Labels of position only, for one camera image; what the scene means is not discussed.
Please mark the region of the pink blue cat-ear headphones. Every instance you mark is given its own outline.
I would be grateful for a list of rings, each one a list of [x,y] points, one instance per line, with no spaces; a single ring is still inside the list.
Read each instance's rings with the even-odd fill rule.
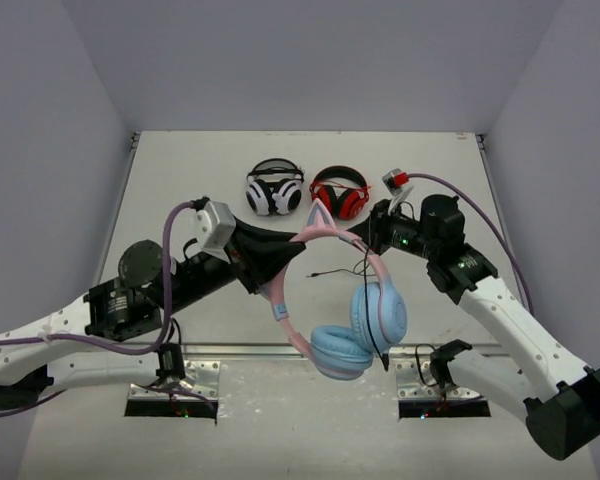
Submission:
[[[373,275],[365,275],[347,295],[342,287],[328,287],[328,311],[336,303],[348,315],[346,321],[323,320],[314,326],[305,338],[292,324],[292,316],[285,299],[284,268],[272,281],[261,288],[260,294],[269,302],[276,322],[284,330],[287,340],[303,357],[308,359],[323,376],[339,381],[361,377],[378,359],[388,367],[389,351],[405,338],[408,327],[407,305],[396,288],[388,267],[374,253],[360,235],[339,228],[331,213],[320,201],[310,208],[302,230],[294,241],[305,246],[314,240],[336,238],[355,249]]]

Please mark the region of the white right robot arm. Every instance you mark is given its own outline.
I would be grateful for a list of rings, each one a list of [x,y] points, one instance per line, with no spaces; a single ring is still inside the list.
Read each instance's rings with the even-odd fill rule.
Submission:
[[[478,391],[520,419],[540,449],[565,460],[600,436],[600,367],[593,368],[555,339],[507,287],[496,267],[465,240],[458,200],[427,196],[419,219],[399,202],[377,202],[360,227],[371,249],[390,248],[425,260],[436,289],[477,320],[518,366],[501,371],[473,347],[453,340],[430,355],[440,387]]]

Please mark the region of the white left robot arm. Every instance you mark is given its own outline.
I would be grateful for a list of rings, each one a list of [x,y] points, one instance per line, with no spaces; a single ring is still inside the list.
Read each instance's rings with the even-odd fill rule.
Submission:
[[[65,307],[0,333],[0,416],[68,389],[115,383],[169,387],[185,377],[173,316],[238,281],[252,294],[306,248],[295,234],[236,221],[223,250],[182,261],[144,240],[120,259],[117,277]]]

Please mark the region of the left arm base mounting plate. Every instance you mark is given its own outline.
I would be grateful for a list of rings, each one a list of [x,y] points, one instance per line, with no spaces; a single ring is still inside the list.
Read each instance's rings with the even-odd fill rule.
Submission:
[[[186,360],[185,377],[178,383],[165,381],[150,388],[131,384],[129,400],[216,401],[222,363],[220,360]]]

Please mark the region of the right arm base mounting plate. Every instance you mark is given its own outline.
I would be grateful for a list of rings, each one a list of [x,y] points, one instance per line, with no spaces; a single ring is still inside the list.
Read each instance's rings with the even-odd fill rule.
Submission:
[[[402,359],[394,365],[396,389],[399,399],[435,402],[441,399],[442,390],[434,382],[429,371],[429,362],[420,367],[414,359]],[[474,390],[464,387],[446,387],[446,399],[450,402],[483,400]]]

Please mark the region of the red black headphones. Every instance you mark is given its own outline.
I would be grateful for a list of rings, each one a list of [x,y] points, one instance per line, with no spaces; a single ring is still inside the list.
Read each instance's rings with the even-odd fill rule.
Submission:
[[[339,220],[353,220],[370,198],[370,185],[354,168],[334,165],[319,171],[309,186],[311,200],[320,200]]]

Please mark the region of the white black headphones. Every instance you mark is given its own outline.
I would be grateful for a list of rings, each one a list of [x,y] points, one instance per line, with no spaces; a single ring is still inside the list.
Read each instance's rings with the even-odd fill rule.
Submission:
[[[304,171],[284,158],[265,159],[246,175],[245,196],[252,211],[260,216],[293,213],[302,199]]]

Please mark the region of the aluminium table edge rail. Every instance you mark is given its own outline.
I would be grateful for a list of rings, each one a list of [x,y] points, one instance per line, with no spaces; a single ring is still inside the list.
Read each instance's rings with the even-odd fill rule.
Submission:
[[[195,358],[279,358],[299,359],[303,354],[299,353],[293,346],[285,343],[183,343],[182,349],[185,355]],[[431,348],[424,344],[410,343],[402,344],[390,350],[391,357],[409,357],[415,355],[416,349],[419,355],[428,355]],[[496,344],[474,344],[473,351],[486,357],[510,357],[501,345]]]

